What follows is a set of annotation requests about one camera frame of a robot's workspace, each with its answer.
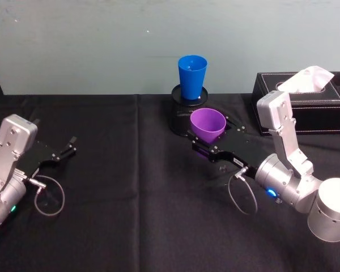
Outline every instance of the blue cup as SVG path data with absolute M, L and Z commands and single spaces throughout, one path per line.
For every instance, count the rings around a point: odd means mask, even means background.
M 207 61 L 201 56 L 189 55 L 179 59 L 179 78 L 183 98 L 195 100 L 200 97 L 206 66 Z

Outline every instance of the purple cup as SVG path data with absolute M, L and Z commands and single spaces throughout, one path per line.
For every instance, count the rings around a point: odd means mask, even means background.
M 207 143 L 213 143 L 226 128 L 226 118 L 217 110 L 201 108 L 190 115 L 192 131 Z

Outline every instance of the black tissue box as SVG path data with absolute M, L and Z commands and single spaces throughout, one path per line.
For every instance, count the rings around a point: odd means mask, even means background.
M 291 93 L 291 105 L 296 118 L 297 134 L 340 133 L 340 72 L 321 92 Z M 262 135 L 269 135 L 261 126 L 257 102 L 296 73 L 258 73 L 252 93 L 252 108 Z

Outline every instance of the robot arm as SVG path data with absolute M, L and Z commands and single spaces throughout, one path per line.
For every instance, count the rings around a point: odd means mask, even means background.
M 58 163 L 76 152 L 75 138 L 72 138 L 64 151 L 57 152 L 35 141 L 36 133 L 36 124 L 15 114 L 1 123 L 0 225 L 25 195 L 27 181 L 38 186 L 38 192 L 45 189 L 45 184 L 33 179 L 44 163 Z
M 319 239 L 340 241 L 340 178 L 321 181 L 312 175 L 313 165 L 298 146 L 289 94 L 270 92 L 259 100 L 257 110 L 261 125 L 273 136 L 275 154 L 253 144 L 236 126 L 212 144 L 189 131 L 193 149 L 211 162 L 233 163 L 241 168 L 237 178 L 247 175 L 275 198 L 309 214 L 309 228 Z

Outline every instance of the blue led light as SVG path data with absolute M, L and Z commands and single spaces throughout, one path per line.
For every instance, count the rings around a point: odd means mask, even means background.
M 273 191 L 272 189 L 268 189 L 268 190 L 267 190 L 267 194 L 268 194 L 269 196 L 272 196 L 272 197 L 276 197 L 276 196 L 277 196 L 276 192 Z

